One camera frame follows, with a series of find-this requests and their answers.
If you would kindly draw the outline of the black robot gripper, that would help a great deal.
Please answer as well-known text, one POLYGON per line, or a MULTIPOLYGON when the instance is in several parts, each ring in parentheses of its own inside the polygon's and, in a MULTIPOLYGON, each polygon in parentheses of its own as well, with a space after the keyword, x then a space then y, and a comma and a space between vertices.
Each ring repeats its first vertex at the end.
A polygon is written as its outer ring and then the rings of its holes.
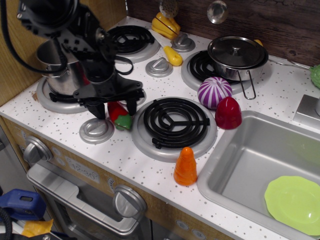
POLYGON ((143 98, 143 84, 114 72, 108 78, 92 78, 88 85, 76 90, 73 97, 81 102, 102 102, 87 106, 88 111, 99 120, 106 118, 103 103, 107 102, 126 101, 129 115, 134 116, 137 112, 137 101, 143 98))

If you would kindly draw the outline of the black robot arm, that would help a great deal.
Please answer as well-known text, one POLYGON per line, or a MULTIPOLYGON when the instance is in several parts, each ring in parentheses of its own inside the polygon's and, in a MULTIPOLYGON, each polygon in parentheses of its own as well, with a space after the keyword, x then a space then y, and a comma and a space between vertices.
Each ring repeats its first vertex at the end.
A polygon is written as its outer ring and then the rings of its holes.
POLYGON ((79 61, 89 82, 73 93, 80 105, 98 119, 105 119, 108 102, 125 101, 128 113, 136 113, 143 84, 116 71, 117 44, 87 6, 78 0, 21 0, 18 13, 27 30, 52 39, 59 55, 66 51, 79 61))

